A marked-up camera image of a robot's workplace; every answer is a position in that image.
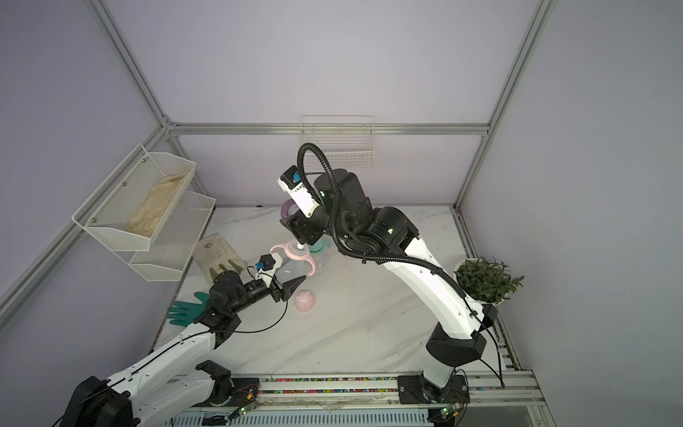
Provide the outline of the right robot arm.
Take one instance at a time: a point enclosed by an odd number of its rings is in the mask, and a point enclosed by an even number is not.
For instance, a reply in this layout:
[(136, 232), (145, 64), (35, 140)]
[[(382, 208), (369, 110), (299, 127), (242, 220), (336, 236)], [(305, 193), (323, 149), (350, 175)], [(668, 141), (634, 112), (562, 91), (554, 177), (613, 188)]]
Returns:
[(381, 265), (401, 279), (436, 317), (426, 344), (432, 360), (419, 377), (425, 391), (446, 391), (457, 368), (482, 358), (487, 346), (483, 334), (496, 321), (496, 306), (466, 293), (401, 210), (374, 207), (359, 178), (332, 168), (311, 142), (298, 149), (296, 163), (280, 176), (279, 187), (298, 207), (282, 224), (299, 245), (312, 246), (329, 236), (340, 254)]

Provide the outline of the purple nipple collar front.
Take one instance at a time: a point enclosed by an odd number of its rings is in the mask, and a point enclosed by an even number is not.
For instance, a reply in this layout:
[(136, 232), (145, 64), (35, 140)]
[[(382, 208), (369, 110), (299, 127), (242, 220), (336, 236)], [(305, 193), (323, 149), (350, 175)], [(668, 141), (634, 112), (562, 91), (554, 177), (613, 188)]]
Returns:
[(280, 217), (286, 220), (290, 216), (299, 211), (299, 208), (293, 199), (288, 199), (280, 208)]

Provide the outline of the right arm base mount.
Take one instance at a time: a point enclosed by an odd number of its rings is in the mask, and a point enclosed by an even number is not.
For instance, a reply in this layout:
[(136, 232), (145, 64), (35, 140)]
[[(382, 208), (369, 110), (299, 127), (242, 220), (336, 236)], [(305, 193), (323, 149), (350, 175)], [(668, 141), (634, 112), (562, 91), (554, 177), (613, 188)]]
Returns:
[(465, 404), (471, 401), (465, 375), (452, 374), (443, 387), (430, 383), (423, 375), (400, 375), (397, 384), (401, 404)]

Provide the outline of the clear baby bottle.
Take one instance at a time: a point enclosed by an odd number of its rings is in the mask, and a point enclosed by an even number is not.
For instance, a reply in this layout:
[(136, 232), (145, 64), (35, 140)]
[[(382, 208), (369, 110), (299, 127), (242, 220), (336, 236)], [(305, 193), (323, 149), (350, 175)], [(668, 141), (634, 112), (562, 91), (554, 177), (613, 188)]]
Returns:
[(317, 273), (321, 273), (330, 265), (333, 257), (333, 251), (331, 249), (325, 249), (320, 252), (313, 253), (311, 256), (316, 263)]
[(276, 272), (276, 278), (281, 284), (285, 284), (287, 281), (306, 276), (308, 271), (309, 267), (306, 261), (285, 258), (282, 266)]

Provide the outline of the pink bottle cap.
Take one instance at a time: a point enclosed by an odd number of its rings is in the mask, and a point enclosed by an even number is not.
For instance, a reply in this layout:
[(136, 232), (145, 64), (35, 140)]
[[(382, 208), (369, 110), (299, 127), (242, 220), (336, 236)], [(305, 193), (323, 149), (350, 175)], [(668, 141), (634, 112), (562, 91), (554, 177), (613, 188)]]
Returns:
[(295, 296), (295, 307), (302, 313), (307, 313), (313, 310), (316, 305), (316, 298), (309, 290), (302, 290)]

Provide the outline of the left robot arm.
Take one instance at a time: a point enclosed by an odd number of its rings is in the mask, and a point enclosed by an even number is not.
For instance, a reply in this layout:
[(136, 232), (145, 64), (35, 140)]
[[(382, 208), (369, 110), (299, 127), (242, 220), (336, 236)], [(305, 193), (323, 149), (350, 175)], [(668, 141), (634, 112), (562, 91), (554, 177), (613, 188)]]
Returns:
[(245, 283), (233, 270), (216, 275), (205, 308), (181, 334), (104, 380), (83, 380), (55, 425), (158, 426), (196, 404), (228, 401), (231, 372), (207, 355), (238, 332), (240, 311), (266, 297), (287, 302), (304, 280), (263, 273)]

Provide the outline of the clear baby bottle front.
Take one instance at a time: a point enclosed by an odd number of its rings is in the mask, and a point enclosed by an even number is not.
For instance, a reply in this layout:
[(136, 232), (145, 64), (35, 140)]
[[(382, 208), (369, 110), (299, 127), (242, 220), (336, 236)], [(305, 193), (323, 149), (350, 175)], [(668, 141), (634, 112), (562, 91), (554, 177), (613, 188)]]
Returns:
[(321, 273), (330, 265), (333, 257), (333, 251), (331, 249), (325, 249), (320, 252), (313, 253), (311, 256), (316, 263), (317, 273)]

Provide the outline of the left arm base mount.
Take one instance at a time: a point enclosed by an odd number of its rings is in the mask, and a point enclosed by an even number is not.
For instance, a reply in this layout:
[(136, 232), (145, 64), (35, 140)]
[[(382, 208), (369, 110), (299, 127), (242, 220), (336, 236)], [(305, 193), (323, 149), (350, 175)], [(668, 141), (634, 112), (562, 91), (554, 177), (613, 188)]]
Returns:
[(194, 407), (243, 407), (256, 401), (260, 383), (256, 377), (220, 380), (210, 397)]

